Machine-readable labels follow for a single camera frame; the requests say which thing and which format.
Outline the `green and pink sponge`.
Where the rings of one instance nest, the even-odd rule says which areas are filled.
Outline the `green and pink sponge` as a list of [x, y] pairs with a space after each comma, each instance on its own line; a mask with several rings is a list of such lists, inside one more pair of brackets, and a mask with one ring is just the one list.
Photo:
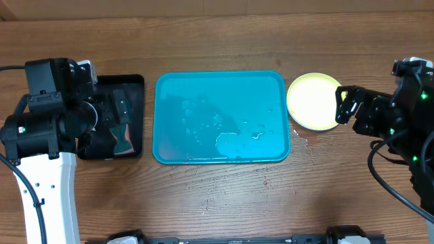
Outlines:
[[114, 155], [128, 155], [135, 152], [132, 146], [128, 124], [118, 125], [109, 130], [116, 140], [116, 145], [113, 150]]

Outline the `yellow green plate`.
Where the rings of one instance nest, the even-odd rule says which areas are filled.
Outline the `yellow green plate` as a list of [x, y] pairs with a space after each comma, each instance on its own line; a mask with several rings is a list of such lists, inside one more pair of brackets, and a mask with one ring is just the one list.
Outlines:
[[335, 128], [336, 90], [340, 83], [323, 73], [307, 73], [288, 88], [286, 103], [290, 116], [304, 128], [326, 131]]

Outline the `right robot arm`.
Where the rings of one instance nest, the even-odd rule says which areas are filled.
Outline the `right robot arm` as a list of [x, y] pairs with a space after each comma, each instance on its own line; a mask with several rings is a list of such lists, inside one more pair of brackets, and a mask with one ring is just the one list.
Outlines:
[[[336, 88], [336, 116], [339, 124], [355, 118], [353, 131], [374, 138], [368, 168], [374, 179], [393, 197], [422, 216], [433, 240], [433, 63], [411, 57], [396, 60], [391, 74], [396, 78], [393, 94], [359, 86]], [[398, 155], [393, 162], [409, 168], [410, 182], [420, 203], [415, 205], [386, 183], [374, 168], [380, 148]]]

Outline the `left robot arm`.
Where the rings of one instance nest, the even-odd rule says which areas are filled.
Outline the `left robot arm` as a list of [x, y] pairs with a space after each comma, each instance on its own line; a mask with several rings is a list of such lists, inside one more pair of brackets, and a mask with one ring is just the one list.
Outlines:
[[141, 78], [98, 76], [91, 62], [69, 58], [28, 61], [22, 69], [28, 93], [1, 128], [1, 161], [20, 187], [27, 241], [78, 243], [77, 159], [136, 153], [127, 95]]

